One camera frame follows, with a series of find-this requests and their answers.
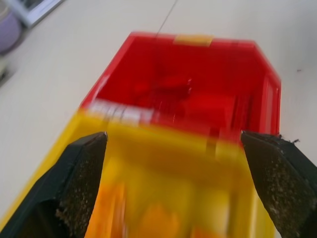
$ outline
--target yellow label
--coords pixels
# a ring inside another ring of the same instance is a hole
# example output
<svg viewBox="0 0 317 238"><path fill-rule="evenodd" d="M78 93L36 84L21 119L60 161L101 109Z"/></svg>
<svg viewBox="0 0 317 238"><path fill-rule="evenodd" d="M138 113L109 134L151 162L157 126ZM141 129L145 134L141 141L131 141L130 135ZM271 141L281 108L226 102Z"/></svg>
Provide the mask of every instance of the yellow label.
<svg viewBox="0 0 317 238"><path fill-rule="evenodd" d="M177 35L174 39L175 44L210 46L213 36L208 35Z"/></svg>

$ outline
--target orange object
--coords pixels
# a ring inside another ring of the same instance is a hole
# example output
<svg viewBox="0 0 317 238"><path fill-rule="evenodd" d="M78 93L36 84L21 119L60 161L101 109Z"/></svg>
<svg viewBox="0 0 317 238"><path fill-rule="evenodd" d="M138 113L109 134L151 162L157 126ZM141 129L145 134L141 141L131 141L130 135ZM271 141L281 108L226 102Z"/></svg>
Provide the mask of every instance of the orange object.
<svg viewBox="0 0 317 238"><path fill-rule="evenodd" d="M85 238L123 238L124 185L100 185Z"/></svg>
<svg viewBox="0 0 317 238"><path fill-rule="evenodd" d="M202 231L200 229L193 229L190 238L226 238L226 236L218 235L215 233L208 233L205 231Z"/></svg>
<svg viewBox="0 0 317 238"><path fill-rule="evenodd" d="M131 238L174 238L179 230L175 213L167 213L161 205L149 207Z"/></svg>

